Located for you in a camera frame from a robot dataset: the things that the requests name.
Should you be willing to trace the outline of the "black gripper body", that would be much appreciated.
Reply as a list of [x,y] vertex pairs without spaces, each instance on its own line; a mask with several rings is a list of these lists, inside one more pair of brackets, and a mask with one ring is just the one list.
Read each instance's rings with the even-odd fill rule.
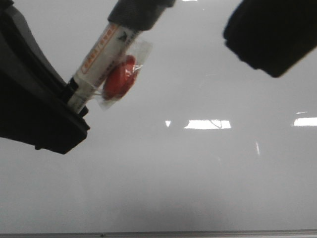
[[0,135],[66,154],[86,139],[87,108],[71,110],[78,88],[55,71],[11,0],[0,3]]

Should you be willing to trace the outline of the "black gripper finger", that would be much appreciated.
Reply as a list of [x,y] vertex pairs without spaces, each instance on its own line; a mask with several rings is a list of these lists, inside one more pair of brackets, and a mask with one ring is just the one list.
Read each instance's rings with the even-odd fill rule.
[[108,16],[108,21],[137,30],[150,30],[174,0],[119,0]]
[[280,77],[317,47],[317,2],[243,0],[223,37],[239,60]]

